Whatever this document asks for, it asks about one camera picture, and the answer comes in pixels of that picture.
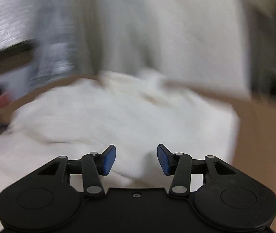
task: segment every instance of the silver screw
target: silver screw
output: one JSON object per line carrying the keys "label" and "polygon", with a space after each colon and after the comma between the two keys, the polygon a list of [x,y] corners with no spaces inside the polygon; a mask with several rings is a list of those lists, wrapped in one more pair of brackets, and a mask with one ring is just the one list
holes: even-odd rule
{"label": "silver screw", "polygon": [[184,186],[174,186],[172,191],[176,194],[184,194],[188,189]]}
{"label": "silver screw", "polygon": [[89,194],[98,194],[102,191],[102,188],[99,186],[89,186],[88,188],[86,188],[86,191]]}

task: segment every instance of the blurred background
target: blurred background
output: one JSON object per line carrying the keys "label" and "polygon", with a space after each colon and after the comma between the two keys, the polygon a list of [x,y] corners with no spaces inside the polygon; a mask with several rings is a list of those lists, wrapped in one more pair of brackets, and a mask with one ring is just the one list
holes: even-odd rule
{"label": "blurred background", "polygon": [[276,0],[0,0],[0,84],[16,100],[72,74],[276,96]]}

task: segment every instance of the crumpled white fabric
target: crumpled white fabric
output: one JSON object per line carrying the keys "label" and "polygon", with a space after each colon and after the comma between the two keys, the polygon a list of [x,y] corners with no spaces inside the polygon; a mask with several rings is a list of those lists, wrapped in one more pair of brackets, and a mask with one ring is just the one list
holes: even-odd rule
{"label": "crumpled white fabric", "polygon": [[[104,87],[81,79],[22,106],[0,136],[0,192],[59,155],[78,159],[110,144],[117,157],[102,178],[106,190],[168,188],[172,177],[156,156],[160,143],[195,159],[212,154],[231,162],[238,129],[233,108],[189,89],[165,89],[164,79],[153,71],[140,78],[106,72]],[[71,185],[82,191],[81,180],[72,176]],[[201,175],[192,176],[191,190],[202,183]]]}

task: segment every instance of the black robotic gripper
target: black robotic gripper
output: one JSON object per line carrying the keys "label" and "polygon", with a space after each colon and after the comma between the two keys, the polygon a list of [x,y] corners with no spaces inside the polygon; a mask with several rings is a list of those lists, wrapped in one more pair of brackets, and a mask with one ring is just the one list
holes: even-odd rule
{"label": "black robotic gripper", "polygon": [[[271,232],[276,195],[266,186],[212,155],[192,159],[160,144],[157,156],[164,174],[174,175],[168,193],[109,188],[105,194],[99,175],[109,174],[114,145],[79,160],[59,156],[0,193],[2,233]],[[82,174],[84,192],[69,185],[70,174]],[[191,174],[203,174],[196,192]]]}

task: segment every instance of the circular cover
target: circular cover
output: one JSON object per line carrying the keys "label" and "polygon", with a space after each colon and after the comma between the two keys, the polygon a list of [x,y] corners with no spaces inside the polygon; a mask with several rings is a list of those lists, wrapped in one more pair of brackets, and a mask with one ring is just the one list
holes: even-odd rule
{"label": "circular cover", "polygon": [[79,203],[78,192],[53,176],[22,179],[0,193],[0,220],[19,231],[54,229],[72,217]]}
{"label": "circular cover", "polygon": [[195,193],[194,206],[210,223],[230,231],[257,230],[276,216],[276,196],[260,183],[210,182]]}

